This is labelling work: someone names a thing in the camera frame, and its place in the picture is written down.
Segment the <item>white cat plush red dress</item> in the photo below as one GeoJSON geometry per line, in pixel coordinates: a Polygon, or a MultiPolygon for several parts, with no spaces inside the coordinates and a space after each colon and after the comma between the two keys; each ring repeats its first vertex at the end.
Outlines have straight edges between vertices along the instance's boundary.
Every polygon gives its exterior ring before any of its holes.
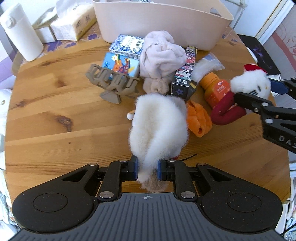
{"type": "Polygon", "coordinates": [[[244,65],[243,74],[230,80],[230,91],[213,108],[212,123],[225,126],[242,118],[252,112],[245,101],[268,99],[270,93],[271,81],[267,72],[254,64],[244,65]]]}

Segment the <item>white fluffy rabbit plush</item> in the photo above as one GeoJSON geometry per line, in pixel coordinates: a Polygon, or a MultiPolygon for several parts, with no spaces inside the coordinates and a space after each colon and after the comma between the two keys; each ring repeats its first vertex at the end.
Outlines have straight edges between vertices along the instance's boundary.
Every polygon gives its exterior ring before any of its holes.
{"type": "Polygon", "coordinates": [[[131,153],[138,159],[138,183],[148,192],[163,192],[157,178],[160,160],[179,156],[188,141],[187,107],[176,96],[145,94],[137,98],[129,132],[131,153]]]}

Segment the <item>orange medicine bottle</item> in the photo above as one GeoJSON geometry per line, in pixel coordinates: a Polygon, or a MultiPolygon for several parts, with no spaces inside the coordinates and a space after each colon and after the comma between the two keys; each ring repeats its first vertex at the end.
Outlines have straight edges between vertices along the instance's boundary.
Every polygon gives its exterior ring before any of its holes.
{"type": "Polygon", "coordinates": [[[203,77],[199,85],[205,90],[204,99],[211,108],[214,108],[230,90],[228,81],[220,79],[213,72],[203,77]]]}

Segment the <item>orange plush fabric piece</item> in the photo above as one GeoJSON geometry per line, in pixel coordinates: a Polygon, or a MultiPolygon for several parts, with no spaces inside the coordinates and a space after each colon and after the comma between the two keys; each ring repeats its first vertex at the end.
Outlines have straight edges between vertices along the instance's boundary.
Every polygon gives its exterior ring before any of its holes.
{"type": "Polygon", "coordinates": [[[194,101],[187,101],[187,125],[189,130],[201,138],[212,129],[212,121],[203,106],[194,101]]]}

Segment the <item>dark cartoon sticker box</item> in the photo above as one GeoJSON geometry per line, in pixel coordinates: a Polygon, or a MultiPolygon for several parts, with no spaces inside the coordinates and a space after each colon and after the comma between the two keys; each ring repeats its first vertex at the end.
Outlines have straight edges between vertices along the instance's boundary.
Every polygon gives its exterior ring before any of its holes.
{"type": "Polygon", "coordinates": [[[196,55],[198,49],[193,46],[188,46],[185,49],[186,62],[176,72],[171,83],[171,95],[186,99],[188,95],[189,86],[192,80],[192,71],[196,62],[196,55]]]}

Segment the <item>brown hair claw clip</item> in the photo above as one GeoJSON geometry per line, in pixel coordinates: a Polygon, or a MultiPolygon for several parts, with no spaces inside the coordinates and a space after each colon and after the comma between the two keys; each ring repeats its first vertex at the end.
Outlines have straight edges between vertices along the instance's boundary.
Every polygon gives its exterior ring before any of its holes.
{"type": "Polygon", "coordinates": [[[139,95],[137,85],[140,79],[137,77],[129,77],[97,64],[92,64],[85,75],[93,85],[104,90],[99,96],[110,103],[120,104],[121,96],[139,95]]]}

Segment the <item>pale pink plush towel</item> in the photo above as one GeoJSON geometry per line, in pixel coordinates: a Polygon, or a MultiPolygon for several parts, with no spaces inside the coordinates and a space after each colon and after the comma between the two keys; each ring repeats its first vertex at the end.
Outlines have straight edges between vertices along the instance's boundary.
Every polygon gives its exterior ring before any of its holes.
{"type": "Polygon", "coordinates": [[[166,94],[175,72],[186,62],[185,49],[167,31],[153,31],[144,38],[139,58],[140,77],[146,93],[166,94]]]}

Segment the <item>blue white patterned carton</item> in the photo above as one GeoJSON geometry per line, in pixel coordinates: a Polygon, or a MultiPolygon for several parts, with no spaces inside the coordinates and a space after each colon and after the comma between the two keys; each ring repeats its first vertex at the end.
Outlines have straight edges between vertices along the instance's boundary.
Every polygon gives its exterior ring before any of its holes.
{"type": "Polygon", "coordinates": [[[112,42],[109,52],[139,60],[143,45],[144,38],[121,34],[112,42]]]}

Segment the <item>black mouse pad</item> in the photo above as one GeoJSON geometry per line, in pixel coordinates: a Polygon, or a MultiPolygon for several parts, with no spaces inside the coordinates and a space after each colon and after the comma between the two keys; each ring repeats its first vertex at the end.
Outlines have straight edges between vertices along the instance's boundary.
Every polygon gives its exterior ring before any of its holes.
{"type": "Polygon", "coordinates": [[[257,58],[257,64],[259,67],[263,68],[267,71],[268,75],[278,75],[280,74],[279,69],[276,64],[269,56],[266,49],[262,46],[262,44],[255,38],[251,36],[238,34],[241,41],[248,47],[251,52],[257,58]]]}

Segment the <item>beige plastic storage basket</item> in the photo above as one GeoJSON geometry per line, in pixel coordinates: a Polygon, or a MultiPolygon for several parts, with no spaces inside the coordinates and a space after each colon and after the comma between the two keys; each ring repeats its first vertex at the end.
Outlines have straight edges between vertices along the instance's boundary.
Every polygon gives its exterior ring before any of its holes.
{"type": "Polygon", "coordinates": [[[209,51],[234,17],[221,1],[93,1],[104,41],[167,31],[177,45],[209,51]]]}

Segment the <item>white plush toy on floor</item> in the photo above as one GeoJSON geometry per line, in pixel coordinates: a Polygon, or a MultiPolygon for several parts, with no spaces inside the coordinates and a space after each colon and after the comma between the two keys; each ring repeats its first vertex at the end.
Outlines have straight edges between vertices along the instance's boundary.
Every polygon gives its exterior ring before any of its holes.
{"type": "Polygon", "coordinates": [[[1,128],[1,170],[6,169],[5,162],[5,136],[6,136],[6,123],[7,116],[10,106],[12,90],[10,89],[1,89],[1,99],[0,99],[0,128],[1,128]]]}

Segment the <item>white yellow tissue box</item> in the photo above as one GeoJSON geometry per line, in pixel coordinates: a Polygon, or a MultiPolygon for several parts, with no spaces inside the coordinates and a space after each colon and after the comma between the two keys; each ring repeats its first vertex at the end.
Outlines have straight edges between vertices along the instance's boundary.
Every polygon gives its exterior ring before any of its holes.
{"type": "Polygon", "coordinates": [[[77,41],[97,22],[92,1],[57,1],[56,11],[50,27],[57,40],[77,41]]]}

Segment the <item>olive tissue box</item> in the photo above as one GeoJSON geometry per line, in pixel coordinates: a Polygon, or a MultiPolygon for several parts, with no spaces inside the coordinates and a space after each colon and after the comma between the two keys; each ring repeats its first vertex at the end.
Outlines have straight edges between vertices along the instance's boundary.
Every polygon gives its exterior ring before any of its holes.
{"type": "Polygon", "coordinates": [[[57,20],[55,7],[47,9],[34,23],[33,28],[43,44],[55,42],[56,38],[51,29],[51,23],[57,20]]]}

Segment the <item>white thermos bottle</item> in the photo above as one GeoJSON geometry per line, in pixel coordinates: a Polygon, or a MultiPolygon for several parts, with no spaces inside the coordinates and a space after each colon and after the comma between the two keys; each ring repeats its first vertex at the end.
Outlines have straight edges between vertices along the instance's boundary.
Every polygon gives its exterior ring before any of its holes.
{"type": "Polygon", "coordinates": [[[1,15],[1,26],[26,61],[41,55],[44,46],[19,3],[1,15]]]}

